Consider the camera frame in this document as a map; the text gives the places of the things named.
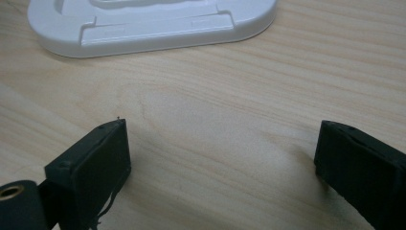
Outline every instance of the wood grain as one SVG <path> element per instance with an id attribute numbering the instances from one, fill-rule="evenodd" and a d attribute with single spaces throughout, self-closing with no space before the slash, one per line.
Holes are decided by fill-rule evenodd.
<path id="1" fill-rule="evenodd" d="M 319 126 L 406 151 L 406 2 L 281 0 L 236 43 L 73 59 L 0 2 L 0 184 L 127 119 L 133 172 L 101 229 L 372 229 L 312 163 Z"/>

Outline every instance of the white plastic stand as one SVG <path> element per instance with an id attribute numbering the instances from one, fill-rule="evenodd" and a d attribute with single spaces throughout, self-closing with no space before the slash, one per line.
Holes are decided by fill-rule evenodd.
<path id="1" fill-rule="evenodd" d="M 239 41 L 265 30 L 277 0 L 31 0 L 40 44 L 90 58 Z"/>

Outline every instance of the light wood surface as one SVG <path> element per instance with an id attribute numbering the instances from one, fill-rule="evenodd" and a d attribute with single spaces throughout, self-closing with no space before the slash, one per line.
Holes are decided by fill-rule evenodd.
<path id="1" fill-rule="evenodd" d="M 100 229 L 372 229 L 312 161 L 322 120 L 406 151 L 406 1 L 281 0 L 242 42 L 89 59 L 41 48 L 28 4 L 0 2 L 0 184 L 120 116 L 133 171 Z"/>

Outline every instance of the brass insert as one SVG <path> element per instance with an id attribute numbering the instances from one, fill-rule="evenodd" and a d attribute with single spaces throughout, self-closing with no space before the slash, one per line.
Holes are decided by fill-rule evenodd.
<path id="1" fill-rule="evenodd" d="M 24 186 L 13 185 L 0 191 L 0 201 L 14 198 L 24 191 Z"/>

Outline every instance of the white tray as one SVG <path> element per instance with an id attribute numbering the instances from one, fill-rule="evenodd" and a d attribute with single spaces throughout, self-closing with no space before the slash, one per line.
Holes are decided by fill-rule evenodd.
<path id="1" fill-rule="evenodd" d="M 31 0 L 40 44 L 90 58 L 239 41 L 265 30 L 277 0 Z"/>

